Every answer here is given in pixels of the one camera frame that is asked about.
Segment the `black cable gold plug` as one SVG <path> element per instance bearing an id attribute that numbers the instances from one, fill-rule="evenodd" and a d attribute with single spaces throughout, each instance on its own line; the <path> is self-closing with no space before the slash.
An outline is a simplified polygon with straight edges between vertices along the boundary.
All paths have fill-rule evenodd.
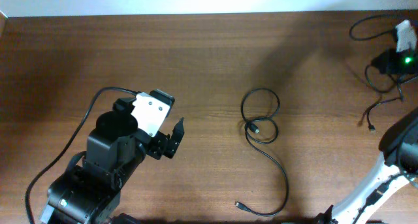
<path id="1" fill-rule="evenodd" d="M 402 90 L 402 86 L 404 84 L 407 84 L 409 82 L 412 82 L 417 79 L 417 74 L 401 74 L 397 77 L 394 77 L 392 74 L 386 74 L 386 76 L 391 80 L 392 85 L 388 87 L 387 89 L 379 89 L 371 80 L 369 77 L 369 69 L 371 68 L 371 65 L 367 65 L 364 68 L 364 77 L 366 79 L 366 85 L 370 87 L 374 92 L 376 92 L 379 95 L 379 98 L 376 102 L 371 104 L 365 111 L 364 111 L 364 117 L 366 118 L 366 122 L 368 124 L 368 130 L 370 132 L 376 131 L 375 125 L 372 123 L 370 119 L 371 111 L 383 104 L 391 103 L 394 101 L 400 101 L 401 103 L 404 102 L 404 93 Z M 385 94 L 390 93 L 393 89 L 396 89 L 398 92 L 397 97 L 393 97 L 391 99 L 385 99 L 383 100 L 383 96 Z"/>

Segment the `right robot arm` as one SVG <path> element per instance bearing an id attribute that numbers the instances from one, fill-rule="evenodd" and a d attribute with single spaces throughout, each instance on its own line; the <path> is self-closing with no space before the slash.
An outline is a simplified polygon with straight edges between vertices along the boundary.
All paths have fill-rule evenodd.
<path id="1" fill-rule="evenodd" d="M 394 79 L 395 86 L 417 77 L 417 49 L 389 49 L 371 60 L 375 67 Z M 370 217 L 405 185 L 417 186 L 417 109 L 391 126 L 379 143 L 376 164 L 360 184 L 342 201 L 315 217 L 314 223 L 367 223 Z"/>

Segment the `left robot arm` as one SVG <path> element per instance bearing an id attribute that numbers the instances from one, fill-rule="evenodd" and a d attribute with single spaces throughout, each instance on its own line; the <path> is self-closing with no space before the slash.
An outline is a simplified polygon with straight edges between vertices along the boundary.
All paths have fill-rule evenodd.
<path id="1" fill-rule="evenodd" d="M 184 136 L 160 132 L 175 102 L 160 91 L 119 98 L 100 115 L 86 150 L 74 155 L 48 189 L 42 223 L 104 223 L 120 203 L 120 191 L 147 157 L 173 158 Z"/>

